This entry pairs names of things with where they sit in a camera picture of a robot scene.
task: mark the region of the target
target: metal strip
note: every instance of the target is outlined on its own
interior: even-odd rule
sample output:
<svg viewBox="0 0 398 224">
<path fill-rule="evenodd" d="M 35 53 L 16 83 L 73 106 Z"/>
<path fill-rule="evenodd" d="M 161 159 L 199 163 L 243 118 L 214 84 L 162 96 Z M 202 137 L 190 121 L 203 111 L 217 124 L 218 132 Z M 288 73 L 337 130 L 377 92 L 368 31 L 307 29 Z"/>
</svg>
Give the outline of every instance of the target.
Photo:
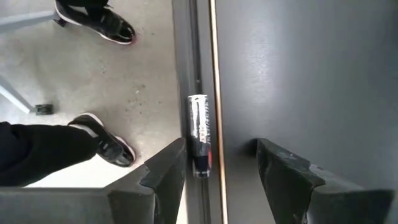
<svg viewBox="0 0 398 224">
<path fill-rule="evenodd" d="M 211 21 L 211 42 L 213 44 L 213 70 L 216 98 L 216 117 L 217 117 L 217 135 L 218 152 L 220 160 L 220 184 L 221 184 L 221 209 L 223 212 L 223 223 L 228 224 L 228 210 L 226 203 L 226 180 L 224 164 L 224 142 L 223 142 L 223 116 L 221 114 L 221 83 L 220 68 L 218 61 L 218 39 L 217 39 L 217 21 L 216 21 L 216 1 L 210 0 L 210 21 Z"/>
</svg>

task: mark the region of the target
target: black plastic piece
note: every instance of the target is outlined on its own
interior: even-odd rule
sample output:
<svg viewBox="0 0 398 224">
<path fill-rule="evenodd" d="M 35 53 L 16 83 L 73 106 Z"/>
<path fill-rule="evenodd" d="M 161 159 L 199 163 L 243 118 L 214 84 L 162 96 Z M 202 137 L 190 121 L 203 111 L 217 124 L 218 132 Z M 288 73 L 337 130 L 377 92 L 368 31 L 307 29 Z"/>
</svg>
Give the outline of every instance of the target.
<svg viewBox="0 0 398 224">
<path fill-rule="evenodd" d="M 60 25 L 61 27 L 65 27 L 65 25 L 68 23 L 67 21 L 64 21 L 63 19 L 59 18 L 59 19 L 54 19 L 54 22 L 56 22 L 58 25 Z"/>
<path fill-rule="evenodd" d="M 0 188 L 0 223 L 175 223 L 185 164 L 180 138 L 103 189 Z"/>
<path fill-rule="evenodd" d="M 54 105 L 36 105 L 36 115 L 51 115 L 54 114 Z"/>
<path fill-rule="evenodd" d="M 395 190 L 364 190 L 266 139 L 257 159 L 276 224 L 398 223 Z"/>
</svg>

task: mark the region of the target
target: gray panel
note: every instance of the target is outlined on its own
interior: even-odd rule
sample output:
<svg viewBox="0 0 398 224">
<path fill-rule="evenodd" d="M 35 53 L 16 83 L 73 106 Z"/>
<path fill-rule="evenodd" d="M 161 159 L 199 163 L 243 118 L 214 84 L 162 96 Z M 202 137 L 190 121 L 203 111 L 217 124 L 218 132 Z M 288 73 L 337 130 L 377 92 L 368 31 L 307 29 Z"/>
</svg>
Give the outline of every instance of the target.
<svg viewBox="0 0 398 224">
<path fill-rule="evenodd" d="M 229 222 L 273 222 L 253 138 L 396 189 L 398 2 L 216 3 Z"/>
</svg>

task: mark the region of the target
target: black sneaker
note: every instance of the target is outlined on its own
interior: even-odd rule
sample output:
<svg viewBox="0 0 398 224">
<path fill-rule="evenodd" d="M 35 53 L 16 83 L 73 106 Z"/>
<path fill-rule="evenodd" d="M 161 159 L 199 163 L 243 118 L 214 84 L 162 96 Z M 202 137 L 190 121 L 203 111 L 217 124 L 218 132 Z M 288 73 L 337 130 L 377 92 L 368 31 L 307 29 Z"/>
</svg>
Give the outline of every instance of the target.
<svg viewBox="0 0 398 224">
<path fill-rule="evenodd" d="M 99 118 L 91 113 L 83 113 L 68 125 L 77 124 L 90 128 L 98 135 L 98 152 L 107 162 L 119 167 L 130 167 L 136 160 L 136 153 L 127 143 L 118 136 L 110 134 Z"/>
<path fill-rule="evenodd" d="M 136 39 L 136 31 L 132 25 L 106 7 L 95 9 L 95 16 L 92 16 L 89 12 L 86 14 L 56 0 L 55 10 L 64 21 L 89 27 L 106 40 L 128 45 Z"/>
</svg>

